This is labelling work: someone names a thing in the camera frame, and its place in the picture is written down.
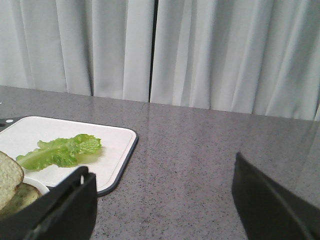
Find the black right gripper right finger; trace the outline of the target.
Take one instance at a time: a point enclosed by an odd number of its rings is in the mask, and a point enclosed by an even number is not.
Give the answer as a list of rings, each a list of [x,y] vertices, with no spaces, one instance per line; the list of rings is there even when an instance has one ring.
[[[320,210],[236,154],[231,192],[250,240],[318,240]]]

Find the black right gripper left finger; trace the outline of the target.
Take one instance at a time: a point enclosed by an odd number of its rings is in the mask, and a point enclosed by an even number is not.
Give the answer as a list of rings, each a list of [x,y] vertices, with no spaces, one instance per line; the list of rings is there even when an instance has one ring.
[[[96,175],[81,166],[48,193],[0,222],[2,240],[88,240],[96,224]]]

